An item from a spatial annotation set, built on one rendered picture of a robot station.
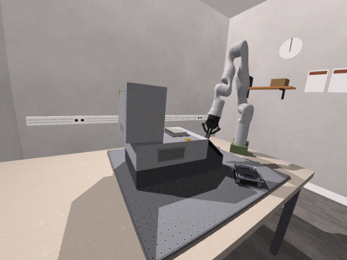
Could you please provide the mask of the light grey benchtop lab instrument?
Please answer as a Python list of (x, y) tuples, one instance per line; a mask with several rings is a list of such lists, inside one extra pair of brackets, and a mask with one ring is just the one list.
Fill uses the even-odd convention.
[(167, 87), (119, 86), (119, 131), (136, 189), (221, 169), (223, 154), (207, 138), (165, 131)]

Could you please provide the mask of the white microplate with grey wells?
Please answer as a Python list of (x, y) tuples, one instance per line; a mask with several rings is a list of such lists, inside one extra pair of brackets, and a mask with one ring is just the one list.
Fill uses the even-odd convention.
[(172, 135), (187, 135), (188, 133), (180, 128), (177, 127), (170, 127), (170, 128), (165, 128), (165, 131), (172, 134)]

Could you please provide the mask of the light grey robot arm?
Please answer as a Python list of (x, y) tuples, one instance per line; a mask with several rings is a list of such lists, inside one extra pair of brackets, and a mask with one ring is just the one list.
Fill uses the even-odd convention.
[(250, 86), (248, 68), (248, 43), (246, 40), (234, 43), (230, 46), (226, 68), (221, 81), (224, 84), (215, 86), (214, 102), (208, 115), (215, 115), (221, 118), (225, 101), (220, 96), (228, 97), (232, 93), (232, 81), (235, 75), (233, 60), (241, 57), (241, 65), (235, 77), (237, 90), (237, 110), (241, 118), (237, 120), (237, 127), (234, 142), (237, 145), (245, 145), (247, 142), (249, 125), (253, 117), (254, 107), (247, 102), (247, 93)]

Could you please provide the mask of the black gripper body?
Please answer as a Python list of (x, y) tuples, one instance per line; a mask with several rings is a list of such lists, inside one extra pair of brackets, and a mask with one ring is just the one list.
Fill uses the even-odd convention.
[(210, 129), (212, 128), (213, 124), (215, 125), (213, 129), (215, 129), (216, 127), (219, 126), (219, 120), (220, 120), (220, 117), (209, 114), (207, 121), (205, 122), (207, 125), (207, 128), (208, 128), (209, 123), (211, 123)]

